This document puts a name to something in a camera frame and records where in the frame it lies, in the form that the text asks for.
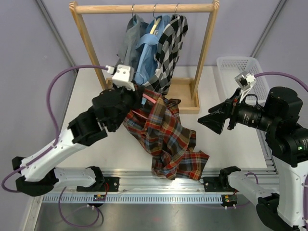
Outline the pink hanger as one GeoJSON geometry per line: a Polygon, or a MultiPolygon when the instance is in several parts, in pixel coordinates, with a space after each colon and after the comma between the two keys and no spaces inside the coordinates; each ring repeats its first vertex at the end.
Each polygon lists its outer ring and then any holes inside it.
{"type": "Polygon", "coordinates": [[[149,117],[152,107],[156,104],[156,99],[154,96],[150,96],[143,86],[138,86],[134,79],[135,74],[136,71],[133,68],[131,83],[134,85],[134,90],[130,90],[133,103],[130,112],[127,114],[127,119],[137,117],[137,119],[146,120],[149,117]]]}

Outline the red plaid shirt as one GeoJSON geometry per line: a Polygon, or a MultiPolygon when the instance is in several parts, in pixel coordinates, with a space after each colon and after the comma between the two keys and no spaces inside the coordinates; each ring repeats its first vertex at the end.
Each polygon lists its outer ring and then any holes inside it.
{"type": "Polygon", "coordinates": [[[123,125],[152,156],[152,172],[169,180],[199,180],[209,159],[202,151],[194,151],[196,131],[181,124],[179,99],[145,90],[156,99],[148,119],[125,118],[123,125]]]}

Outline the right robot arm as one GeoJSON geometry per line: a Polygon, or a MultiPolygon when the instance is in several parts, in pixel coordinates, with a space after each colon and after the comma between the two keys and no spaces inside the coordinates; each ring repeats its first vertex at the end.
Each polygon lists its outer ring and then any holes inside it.
{"type": "Polygon", "coordinates": [[[198,122],[221,134],[225,121],[228,130],[237,124],[266,133],[265,141],[279,174],[279,190],[262,188],[238,167],[224,168],[205,189],[219,186],[224,191],[239,192],[256,208],[259,219],[274,231],[298,231],[308,227],[308,130],[299,123],[303,102],[287,87],[271,88],[264,106],[249,105],[241,90],[209,109],[198,122]]]}

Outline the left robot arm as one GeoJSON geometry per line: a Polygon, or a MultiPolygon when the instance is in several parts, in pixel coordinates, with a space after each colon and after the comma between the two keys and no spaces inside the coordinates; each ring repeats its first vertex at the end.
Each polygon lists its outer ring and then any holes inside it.
{"type": "Polygon", "coordinates": [[[116,132],[127,114],[141,107],[144,91],[144,87],[102,91],[50,145],[27,158],[15,157],[12,165],[21,175],[15,181],[17,191],[33,197],[64,187],[75,187],[79,192],[100,191],[105,179],[99,167],[73,170],[59,168],[58,164],[106,138],[109,132],[116,132]]]}

